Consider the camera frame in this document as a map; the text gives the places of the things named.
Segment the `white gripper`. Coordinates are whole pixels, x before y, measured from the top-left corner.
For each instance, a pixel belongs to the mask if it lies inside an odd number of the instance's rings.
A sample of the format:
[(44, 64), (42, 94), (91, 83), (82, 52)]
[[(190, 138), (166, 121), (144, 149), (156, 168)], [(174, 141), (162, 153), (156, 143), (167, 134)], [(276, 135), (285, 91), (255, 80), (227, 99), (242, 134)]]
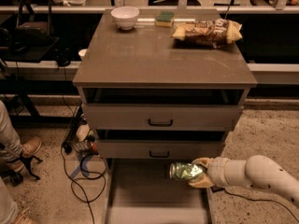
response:
[(192, 164), (202, 165), (207, 168), (207, 174), (202, 177), (189, 181), (188, 184), (196, 189), (207, 189), (214, 185), (218, 187), (228, 187), (229, 183), (225, 177), (226, 164), (230, 160), (227, 158), (197, 158), (192, 161)]

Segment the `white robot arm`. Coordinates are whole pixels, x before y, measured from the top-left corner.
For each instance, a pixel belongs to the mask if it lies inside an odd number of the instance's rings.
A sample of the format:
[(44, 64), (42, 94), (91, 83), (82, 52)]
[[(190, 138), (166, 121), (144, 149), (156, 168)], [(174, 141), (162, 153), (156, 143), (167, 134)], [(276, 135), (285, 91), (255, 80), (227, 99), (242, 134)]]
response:
[(299, 181), (268, 157), (254, 155), (246, 160), (198, 158), (192, 164), (207, 168), (201, 177), (189, 181), (193, 188), (217, 186), (265, 190), (299, 207)]

